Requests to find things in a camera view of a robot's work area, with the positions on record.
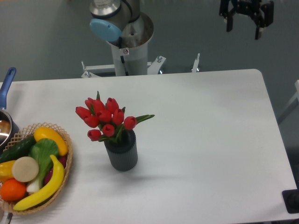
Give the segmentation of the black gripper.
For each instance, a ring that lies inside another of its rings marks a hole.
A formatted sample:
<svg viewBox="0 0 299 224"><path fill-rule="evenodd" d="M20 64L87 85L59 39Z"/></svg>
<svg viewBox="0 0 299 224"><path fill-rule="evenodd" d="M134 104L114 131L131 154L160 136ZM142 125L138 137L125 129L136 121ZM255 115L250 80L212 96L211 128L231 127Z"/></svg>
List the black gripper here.
<svg viewBox="0 0 299 224"><path fill-rule="evenodd" d="M261 2L261 0L221 0L219 16L222 16L227 22L226 31L230 32L233 29L233 16L235 13L255 17L255 40L258 40L263 29L271 25L274 19L274 1Z"/></svg>

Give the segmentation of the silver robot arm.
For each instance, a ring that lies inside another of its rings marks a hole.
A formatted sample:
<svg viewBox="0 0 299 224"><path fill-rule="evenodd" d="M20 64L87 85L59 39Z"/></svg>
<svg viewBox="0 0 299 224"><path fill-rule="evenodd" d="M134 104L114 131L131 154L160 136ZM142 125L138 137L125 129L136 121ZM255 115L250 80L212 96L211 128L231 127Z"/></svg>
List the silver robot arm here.
<svg viewBox="0 0 299 224"><path fill-rule="evenodd" d="M117 76L160 74L165 57L148 62L148 43L154 25L150 17L140 11L138 0L93 0L89 7L92 19L90 30L106 41L112 50ZM233 29L233 16L242 14L256 25L255 39L273 23L274 2L260 0L222 0L219 16L226 21L226 31Z"/></svg>

